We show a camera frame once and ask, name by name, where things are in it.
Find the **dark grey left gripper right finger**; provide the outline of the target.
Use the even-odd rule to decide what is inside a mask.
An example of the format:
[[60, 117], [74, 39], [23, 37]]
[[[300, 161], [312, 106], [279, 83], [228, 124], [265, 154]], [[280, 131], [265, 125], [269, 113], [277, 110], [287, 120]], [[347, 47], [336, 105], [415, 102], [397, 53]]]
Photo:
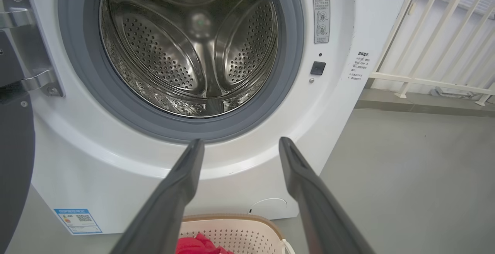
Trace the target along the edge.
[[352, 222], [295, 143], [279, 139], [279, 155], [290, 196], [297, 201], [311, 254], [373, 254]]

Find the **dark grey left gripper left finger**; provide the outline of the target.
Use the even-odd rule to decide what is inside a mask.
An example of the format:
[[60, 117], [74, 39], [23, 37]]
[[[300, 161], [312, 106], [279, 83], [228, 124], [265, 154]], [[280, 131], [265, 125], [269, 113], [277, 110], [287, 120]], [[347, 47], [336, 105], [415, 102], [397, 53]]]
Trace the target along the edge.
[[173, 254], [186, 205], [194, 198], [205, 155], [191, 141], [111, 250], [112, 254]]

